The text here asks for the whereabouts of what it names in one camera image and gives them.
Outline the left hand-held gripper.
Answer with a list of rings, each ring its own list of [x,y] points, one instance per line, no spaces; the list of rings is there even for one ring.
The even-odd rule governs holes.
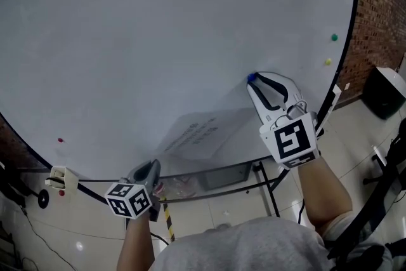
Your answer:
[[[144,162],[133,168],[127,178],[114,182],[105,192],[105,199],[113,214],[136,220],[145,213],[150,221],[157,221],[159,198],[154,190],[160,185],[159,160]]]

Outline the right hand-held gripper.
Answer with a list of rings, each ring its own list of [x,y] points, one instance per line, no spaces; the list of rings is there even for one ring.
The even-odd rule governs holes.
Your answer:
[[[296,83],[274,72],[258,72],[257,78],[283,96],[283,106],[273,106],[252,81],[247,90],[261,122],[259,135],[274,161],[285,169],[293,169],[320,157],[314,124]]]

